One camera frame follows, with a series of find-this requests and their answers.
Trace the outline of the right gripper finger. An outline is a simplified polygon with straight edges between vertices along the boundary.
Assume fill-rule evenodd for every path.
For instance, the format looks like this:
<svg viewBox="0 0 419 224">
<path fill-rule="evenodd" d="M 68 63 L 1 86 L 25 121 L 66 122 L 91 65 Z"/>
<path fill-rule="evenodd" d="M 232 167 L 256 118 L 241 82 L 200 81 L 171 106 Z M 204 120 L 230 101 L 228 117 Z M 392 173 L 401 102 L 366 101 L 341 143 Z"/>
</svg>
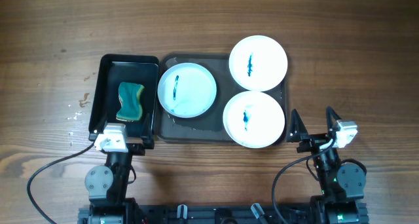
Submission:
<svg viewBox="0 0 419 224">
<path fill-rule="evenodd" d="M 308 138 L 308 131 L 296 109 L 291 111 L 291 120 L 286 141 L 297 143 Z"/>
<path fill-rule="evenodd" d="M 332 132 L 334 129 L 337 128 L 338 122 L 341 117 L 335 112 L 335 110 L 328 106 L 326 108 L 326 119 L 327 119 L 327 129 L 329 132 Z"/>
</svg>

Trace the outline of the green yellow sponge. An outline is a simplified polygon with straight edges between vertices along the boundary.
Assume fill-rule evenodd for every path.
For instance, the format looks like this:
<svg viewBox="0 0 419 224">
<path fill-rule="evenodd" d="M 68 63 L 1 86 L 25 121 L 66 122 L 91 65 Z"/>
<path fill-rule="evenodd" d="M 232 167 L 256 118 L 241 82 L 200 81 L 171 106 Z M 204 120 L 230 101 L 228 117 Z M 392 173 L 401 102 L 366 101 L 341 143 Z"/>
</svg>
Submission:
<svg viewBox="0 0 419 224">
<path fill-rule="evenodd" d="M 141 84 L 122 82 L 118 87 L 120 109 L 116 114 L 119 121 L 139 121 L 143 109 L 140 103 L 141 94 L 145 87 Z"/>
</svg>

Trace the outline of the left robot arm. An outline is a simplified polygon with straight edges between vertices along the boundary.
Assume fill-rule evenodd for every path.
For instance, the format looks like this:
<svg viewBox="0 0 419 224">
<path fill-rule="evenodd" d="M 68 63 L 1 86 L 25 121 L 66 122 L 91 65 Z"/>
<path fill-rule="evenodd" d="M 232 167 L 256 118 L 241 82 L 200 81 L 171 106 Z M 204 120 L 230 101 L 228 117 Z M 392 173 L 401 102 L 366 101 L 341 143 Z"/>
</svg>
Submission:
<svg viewBox="0 0 419 224">
<path fill-rule="evenodd" d="M 146 214 L 134 198 L 127 198 L 126 192 L 130 173 L 134 172 L 132 157 L 143 156 L 145 150 L 154 147 L 151 130 L 152 119 L 144 118 L 140 140 L 128 136 L 123 123 L 107 123 L 98 132 L 94 147 L 107 155 L 105 164 L 93 167 L 86 175 L 84 184 L 88 191 L 90 205 L 80 209 L 79 223 L 87 224 L 133 224 L 148 223 Z"/>
</svg>

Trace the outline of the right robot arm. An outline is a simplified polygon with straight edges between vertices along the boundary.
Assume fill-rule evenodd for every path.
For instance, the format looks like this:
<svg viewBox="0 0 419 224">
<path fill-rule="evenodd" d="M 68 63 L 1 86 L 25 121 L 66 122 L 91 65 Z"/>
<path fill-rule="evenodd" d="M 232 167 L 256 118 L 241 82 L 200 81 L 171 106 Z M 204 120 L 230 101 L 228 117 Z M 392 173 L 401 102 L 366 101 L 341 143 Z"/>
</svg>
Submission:
<svg viewBox="0 0 419 224">
<path fill-rule="evenodd" d="M 354 121 L 341 119 L 326 109 L 327 132 L 309 134 L 297 110 L 292 110 L 286 140 L 298 143 L 297 152 L 309 152 L 322 190 L 310 199 L 314 223 L 368 223 L 364 198 L 366 167 L 355 159 L 340 159 L 338 150 L 347 146 L 357 134 Z"/>
</svg>

